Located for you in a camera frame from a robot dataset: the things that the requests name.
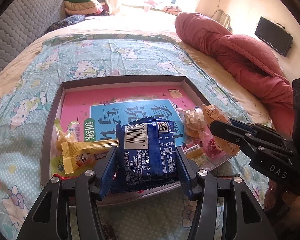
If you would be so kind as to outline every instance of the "gray quilted mattress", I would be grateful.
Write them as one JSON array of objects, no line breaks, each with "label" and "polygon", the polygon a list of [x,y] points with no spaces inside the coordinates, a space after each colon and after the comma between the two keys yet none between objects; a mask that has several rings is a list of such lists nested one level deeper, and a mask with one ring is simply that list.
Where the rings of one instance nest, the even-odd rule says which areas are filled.
[{"label": "gray quilted mattress", "polygon": [[0,72],[65,17],[63,0],[14,0],[0,17]]}]

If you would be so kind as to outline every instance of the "qr code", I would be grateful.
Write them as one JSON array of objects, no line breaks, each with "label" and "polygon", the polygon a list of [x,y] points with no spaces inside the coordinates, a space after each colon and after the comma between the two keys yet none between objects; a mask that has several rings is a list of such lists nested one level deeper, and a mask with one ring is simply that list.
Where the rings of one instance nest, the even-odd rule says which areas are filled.
[{"label": "qr code", "polygon": [[168,124],[166,122],[159,122],[158,123],[159,132],[167,132],[168,131]]}]

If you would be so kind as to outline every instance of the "light blue bedsheet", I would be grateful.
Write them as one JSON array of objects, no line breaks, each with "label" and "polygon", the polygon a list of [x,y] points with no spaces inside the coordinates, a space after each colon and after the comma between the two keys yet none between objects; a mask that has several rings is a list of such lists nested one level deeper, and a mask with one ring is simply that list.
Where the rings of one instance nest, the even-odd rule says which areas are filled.
[{"label": "light blue bedsheet", "polygon": [[[42,190],[39,183],[42,136],[60,83],[101,76],[149,74],[185,75],[210,103],[234,119],[251,122],[236,99],[166,36],[98,34],[46,40],[40,54],[22,74],[20,83],[0,103],[0,231],[7,239],[17,238]],[[249,159],[239,154],[215,172],[219,175],[241,173],[262,203],[267,179],[253,171],[248,163]],[[194,207],[178,189],[116,208],[101,208],[100,214],[113,225],[119,240],[186,239]],[[218,212],[222,214],[222,203]],[[220,229],[218,220],[216,238],[220,236]]]}]

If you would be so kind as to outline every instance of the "wall-mounted tv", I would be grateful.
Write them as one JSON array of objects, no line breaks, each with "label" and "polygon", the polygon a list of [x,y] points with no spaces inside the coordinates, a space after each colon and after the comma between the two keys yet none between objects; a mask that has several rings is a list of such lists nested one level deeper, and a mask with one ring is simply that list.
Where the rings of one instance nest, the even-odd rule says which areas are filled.
[{"label": "wall-mounted tv", "polygon": [[268,44],[280,55],[286,57],[292,45],[293,37],[279,25],[260,17],[254,33],[259,39]]}]

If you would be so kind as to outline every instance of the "white wall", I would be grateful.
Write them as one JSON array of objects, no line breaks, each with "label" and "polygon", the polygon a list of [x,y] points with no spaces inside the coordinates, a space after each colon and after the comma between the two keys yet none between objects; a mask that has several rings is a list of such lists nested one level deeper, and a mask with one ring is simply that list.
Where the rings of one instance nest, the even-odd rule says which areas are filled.
[{"label": "white wall", "polygon": [[286,58],[273,52],[289,81],[300,77],[300,25],[280,0],[220,0],[219,8],[218,1],[201,0],[198,12],[211,17],[217,9],[224,10],[231,17],[233,34],[257,38],[254,32],[260,16],[285,26],[293,36],[293,47]]}]

